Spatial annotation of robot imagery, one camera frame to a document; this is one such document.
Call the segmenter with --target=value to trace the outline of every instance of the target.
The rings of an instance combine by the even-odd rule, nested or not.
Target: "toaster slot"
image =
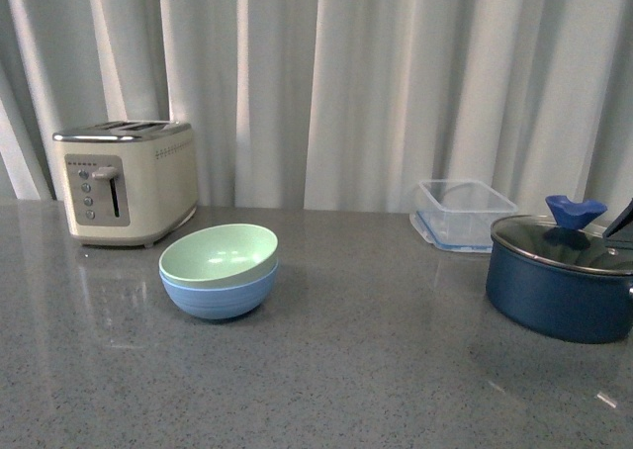
[[[119,211],[119,198],[117,197],[117,184],[115,183],[115,179],[110,179],[110,193],[112,194],[112,207],[114,209],[115,217],[120,217],[121,213]]]
[[[148,130],[149,128],[154,128],[156,126],[164,126],[163,123],[138,123],[134,126],[129,126],[127,128],[123,128],[124,131],[143,131]]]
[[[93,126],[92,130],[111,130],[114,128],[120,128],[121,126],[125,126],[128,123],[125,121],[111,121],[109,123],[104,123],[102,125]]]

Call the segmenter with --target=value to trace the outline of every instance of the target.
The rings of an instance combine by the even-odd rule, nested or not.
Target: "toaster control panel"
[[[64,159],[77,223],[128,226],[130,211],[121,158],[117,155],[66,154]]]

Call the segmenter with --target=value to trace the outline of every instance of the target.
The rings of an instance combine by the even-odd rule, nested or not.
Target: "stacked bowls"
[[[159,260],[160,279],[187,314],[221,319],[259,306],[277,273],[277,236],[256,224],[222,224],[172,243]]]

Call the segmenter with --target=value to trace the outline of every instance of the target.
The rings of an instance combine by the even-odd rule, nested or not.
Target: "toaster lever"
[[[112,180],[119,175],[119,169],[116,167],[99,167],[92,173],[92,178],[95,180]]]

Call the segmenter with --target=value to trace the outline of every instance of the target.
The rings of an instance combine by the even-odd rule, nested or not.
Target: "saucepan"
[[[548,205],[554,217],[493,223],[489,300],[510,319],[562,340],[625,338],[633,326],[633,249],[622,237],[630,231],[633,202],[607,228],[586,224],[601,213],[600,203],[552,196]]]

